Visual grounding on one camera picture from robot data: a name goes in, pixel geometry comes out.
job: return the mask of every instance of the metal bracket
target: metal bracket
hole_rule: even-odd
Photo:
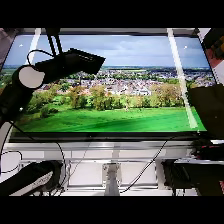
[[[108,180],[108,173],[109,172],[116,173],[117,185],[118,187],[122,184],[121,178],[121,164],[120,163],[105,163],[102,166],[102,185],[106,188],[106,183]]]

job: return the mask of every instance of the white tape strip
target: white tape strip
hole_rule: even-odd
[[[37,43],[38,43],[38,40],[40,38],[40,34],[41,34],[41,28],[36,28],[35,29],[35,34],[34,34],[33,40],[32,40],[31,45],[30,45],[29,52],[32,51],[32,50],[36,50],[37,49]],[[34,55],[35,55],[35,52],[32,52],[29,55],[29,59],[30,59],[30,63],[31,64],[32,64]]]
[[[173,54],[174,63],[175,63],[176,70],[177,70],[178,79],[179,79],[179,82],[180,82],[182,97],[183,97],[185,108],[186,108],[186,111],[187,111],[189,125],[190,125],[190,128],[196,128],[196,127],[198,127],[198,124],[197,124],[197,122],[194,118],[194,115],[191,111],[191,107],[189,105],[189,102],[188,102],[188,99],[187,99],[187,96],[186,96],[186,92],[187,92],[186,81],[185,81],[184,71],[183,71],[183,68],[182,68],[182,65],[181,65],[179,53],[178,53],[178,50],[177,50],[176,41],[175,41],[175,38],[173,36],[173,29],[172,28],[167,28],[167,33],[168,33],[168,38],[169,38],[169,41],[170,41],[170,46],[171,46],[171,50],[172,50],[172,54]]]

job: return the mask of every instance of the metal stand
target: metal stand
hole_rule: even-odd
[[[106,190],[104,196],[120,196],[117,181],[118,164],[108,164]]]

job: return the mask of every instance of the television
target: television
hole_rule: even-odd
[[[15,38],[1,88],[25,63],[32,39]],[[165,140],[207,133],[190,99],[183,100],[168,36],[70,34],[60,40],[63,51],[75,48],[106,60],[97,75],[71,74],[33,93],[17,125],[37,141]],[[198,37],[178,36],[175,42],[186,88],[214,85]],[[40,35],[36,48],[51,53],[46,35]],[[36,52],[32,63],[47,59]],[[30,141],[13,129],[10,142]]]

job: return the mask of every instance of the screen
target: screen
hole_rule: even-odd
[[[16,37],[1,71],[1,89],[26,62],[32,38]],[[61,35],[60,40],[64,52],[75,48],[106,60],[97,75],[79,72],[36,90],[17,121],[23,131],[205,131],[190,99],[183,99],[167,36]],[[175,37],[175,42],[186,88],[215,84],[199,39]],[[47,36],[40,36],[36,48],[51,53]],[[36,52],[32,63],[47,59]]]

